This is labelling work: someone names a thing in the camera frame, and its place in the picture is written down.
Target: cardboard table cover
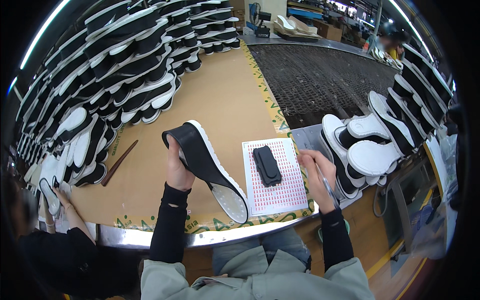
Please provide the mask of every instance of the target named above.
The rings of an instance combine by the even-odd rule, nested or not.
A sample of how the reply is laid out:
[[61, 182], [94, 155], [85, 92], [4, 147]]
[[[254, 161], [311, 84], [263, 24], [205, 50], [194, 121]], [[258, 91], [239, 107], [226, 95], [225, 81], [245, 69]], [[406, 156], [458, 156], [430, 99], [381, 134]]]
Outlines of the cardboard table cover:
[[[272, 119], [272, 113], [281, 111], [278, 106], [273, 108], [274, 101], [262, 93], [267, 89], [259, 85], [259, 80], [263, 83], [258, 76], [260, 70], [243, 41], [241, 50], [214, 53], [211, 56], [203, 54], [200, 59], [203, 62], [201, 68], [193, 73], [185, 73], [181, 78], [182, 87], [175, 94], [170, 110], [161, 112], [151, 124], [141, 122], [133, 126], [127, 123], [118, 130], [117, 138], [108, 150], [108, 169], [137, 139], [138, 144], [124, 159], [108, 185], [73, 187], [72, 202], [84, 221], [153, 231], [167, 165], [167, 148], [161, 134], [188, 120], [197, 120], [202, 125], [220, 163], [245, 193], [241, 143], [287, 137], [287, 133], [291, 135], [285, 122], [280, 132], [279, 123], [275, 124], [275, 119]], [[242, 225], [225, 214], [206, 183], [198, 178], [188, 197], [187, 210], [185, 232], [189, 233], [287, 221], [311, 213], [311, 209], [307, 209], [255, 216]]]

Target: person's right hand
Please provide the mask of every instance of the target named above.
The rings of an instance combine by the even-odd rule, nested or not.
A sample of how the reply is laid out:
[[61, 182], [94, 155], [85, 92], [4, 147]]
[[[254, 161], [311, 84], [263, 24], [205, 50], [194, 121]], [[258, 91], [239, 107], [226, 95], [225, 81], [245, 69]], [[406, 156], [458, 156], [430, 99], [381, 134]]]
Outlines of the person's right hand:
[[300, 149], [299, 163], [307, 169], [310, 195], [323, 215], [335, 210], [328, 192], [324, 186], [322, 175], [318, 173], [317, 166], [327, 179], [332, 190], [335, 190], [336, 167], [320, 151]]
[[70, 200], [68, 200], [67, 194], [60, 190], [60, 188], [53, 187], [53, 192], [57, 195], [57, 198], [60, 200], [60, 203], [63, 205], [63, 207], [67, 207], [67, 204], [70, 203]]
[[167, 184], [169, 187], [179, 191], [187, 191], [192, 188], [195, 175], [187, 171], [180, 161], [180, 145], [171, 135], [167, 135], [168, 141], [168, 166], [167, 166]]

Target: sticker sheet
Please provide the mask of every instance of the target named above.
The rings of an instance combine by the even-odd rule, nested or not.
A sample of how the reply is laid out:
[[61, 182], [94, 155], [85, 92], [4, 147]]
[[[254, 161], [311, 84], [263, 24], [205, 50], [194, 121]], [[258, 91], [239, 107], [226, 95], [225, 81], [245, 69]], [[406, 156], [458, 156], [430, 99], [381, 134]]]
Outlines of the sticker sheet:
[[[253, 150], [265, 145], [272, 151], [282, 175], [282, 182], [272, 187], [263, 185], [253, 159]], [[252, 216], [279, 214], [308, 207], [292, 139], [276, 138], [243, 142], [242, 149], [247, 181], [247, 205]]]

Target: jeans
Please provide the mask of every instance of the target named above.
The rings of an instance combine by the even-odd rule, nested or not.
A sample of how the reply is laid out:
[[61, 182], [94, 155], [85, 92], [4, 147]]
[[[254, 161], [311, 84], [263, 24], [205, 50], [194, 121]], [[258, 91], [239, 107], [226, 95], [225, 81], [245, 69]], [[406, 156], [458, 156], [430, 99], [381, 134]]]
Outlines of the jeans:
[[273, 260], [278, 249], [294, 256], [300, 260], [307, 269], [310, 269], [310, 251], [303, 243], [295, 229], [288, 228], [276, 233], [259, 238], [253, 238], [240, 243], [218, 246], [213, 248], [212, 268], [215, 276], [219, 276], [220, 271], [232, 258], [242, 252], [256, 248], [262, 245], [265, 250], [268, 264]]

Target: metal table edge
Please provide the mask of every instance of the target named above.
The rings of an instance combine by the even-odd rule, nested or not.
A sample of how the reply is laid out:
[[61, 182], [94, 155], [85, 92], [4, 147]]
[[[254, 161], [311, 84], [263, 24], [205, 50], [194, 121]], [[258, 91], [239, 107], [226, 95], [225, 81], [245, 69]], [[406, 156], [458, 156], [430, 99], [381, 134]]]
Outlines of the metal table edge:
[[341, 42], [332, 41], [329, 39], [320, 39], [317, 43], [311, 42], [295, 42], [295, 41], [287, 41], [282, 38], [267, 38], [267, 37], [256, 37], [256, 36], [238, 36], [239, 39], [242, 39], [247, 46], [248, 45], [261, 45], [261, 44], [290, 44], [290, 45], [304, 45], [304, 46], [316, 46], [316, 47], [324, 47], [335, 49], [343, 52], [348, 52], [352, 54], [356, 54], [371, 60], [375, 60], [371, 55], [367, 55], [366, 52], [363, 52], [362, 49], [347, 45]]
[[[185, 233], [185, 248], [240, 242], [266, 233], [284, 230], [307, 219], [319, 216], [318, 204], [316, 202], [313, 202], [313, 207], [314, 210], [311, 215], [286, 222], [272, 222], [223, 231], [204, 231], [194, 234]], [[152, 236], [153, 232], [123, 229], [99, 224], [97, 244], [114, 248], [150, 249]]]

